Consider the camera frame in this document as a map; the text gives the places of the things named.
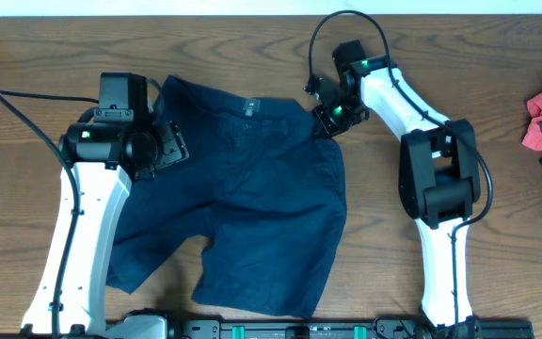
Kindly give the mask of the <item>red garment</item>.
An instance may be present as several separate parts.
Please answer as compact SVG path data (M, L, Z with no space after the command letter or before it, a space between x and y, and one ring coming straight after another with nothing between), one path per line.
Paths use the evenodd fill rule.
M542 152L542 92L529 99L526 108L531 120L521 144L530 150Z

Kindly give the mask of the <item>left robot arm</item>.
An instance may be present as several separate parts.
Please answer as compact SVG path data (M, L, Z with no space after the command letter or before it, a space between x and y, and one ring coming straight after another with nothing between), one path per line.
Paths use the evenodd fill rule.
M172 338L168 315L137 311L105 319L105 282L123 205L133 182L188 158L175 121L163 120L158 83L134 73L102 73L96 106L61 136L63 170L56 226L21 338Z

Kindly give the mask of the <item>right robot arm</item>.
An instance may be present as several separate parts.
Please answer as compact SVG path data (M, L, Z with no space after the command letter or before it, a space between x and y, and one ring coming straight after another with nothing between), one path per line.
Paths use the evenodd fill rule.
M306 92L318 137L336 137L375 113L400 143L398 192L422 241L422 314L433 336L469 329L472 315L465 240L481 193L473 127L432 108L387 56L368 57L361 43L332 53L337 82L311 75Z

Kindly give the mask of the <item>navy blue shorts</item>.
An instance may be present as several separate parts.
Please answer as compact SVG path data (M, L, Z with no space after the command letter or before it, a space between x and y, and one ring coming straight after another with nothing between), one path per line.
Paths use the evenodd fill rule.
M189 155L132 184L106 282L133 293L189 237L209 244L192 298L309 318L346 222L338 143L292 99L244 98L170 76L160 99Z

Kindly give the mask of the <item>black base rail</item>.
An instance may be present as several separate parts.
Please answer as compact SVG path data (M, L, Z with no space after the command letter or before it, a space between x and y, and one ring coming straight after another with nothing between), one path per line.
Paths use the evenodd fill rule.
M470 318L456 327L434 329L421 320L380 317L372 322L219 322L166 320L136 315L109 328L105 338L178 339L534 339L529 321Z

